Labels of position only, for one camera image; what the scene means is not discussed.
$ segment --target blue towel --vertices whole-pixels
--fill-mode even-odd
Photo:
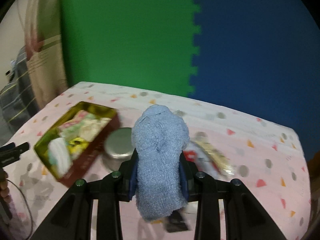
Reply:
[[[166,106],[150,106],[132,128],[132,145],[139,157],[137,207],[145,221],[169,216],[186,206],[179,157],[189,140],[183,119]]]

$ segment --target person's hand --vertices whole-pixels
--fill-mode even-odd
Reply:
[[[6,172],[4,173],[5,173],[4,177],[7,179],[8,174]],[[6,201],[7,203],[10,203],[11,197],[9,196],[9,188],[8,188],[7,180],[0,182],[0,196],[3,197],[4,201]]]

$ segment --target striped fabric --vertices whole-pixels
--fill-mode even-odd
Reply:
[[[19,51],[10,82],[0,92],[3,119],[13,133],[39,111],[26,60],[27,55],[23,47]]]

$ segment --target metal bolt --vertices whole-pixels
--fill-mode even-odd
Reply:
[[[203,172],[203,171],[198,171],[198,172],[196,173],[196,176],[197,176],[199,179],[202,179],[202,178],[204,178],[204,176],[205,176],[205,172]]]
[[[112,176],[113,178],[119,178],[119,177],[121,176],[121,172],[120,172],[120,171],[113,171],[113,172],[111,173],[111,176]]]
[[[239,179],[233,179],[232,183],[233,183],[233,185],[236,185],[236,186],[240,186],[242,184],[241,180],[239,180]]]
[[[79,186],[82,186],[83,184],[85,183],[85,180],[84,179],[78,179],[76,181],[76,185],[79,187]]]

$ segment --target finger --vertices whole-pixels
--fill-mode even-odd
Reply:
[[[8,181],[7,180],[5,180],[3,182],[0,182],[0,189],[1,190],[6,189],[7,187],[8,187]]]
[[[0,191],[0,196],[5,198],[7,195],[9,195],[9,189],[6,188],[5,190]]]
[[[11,196],[6,196],[6,197],[4,197],[3,198],[4,199],[4,201],[6,201],[7,203],[10,203],[11,202]]]

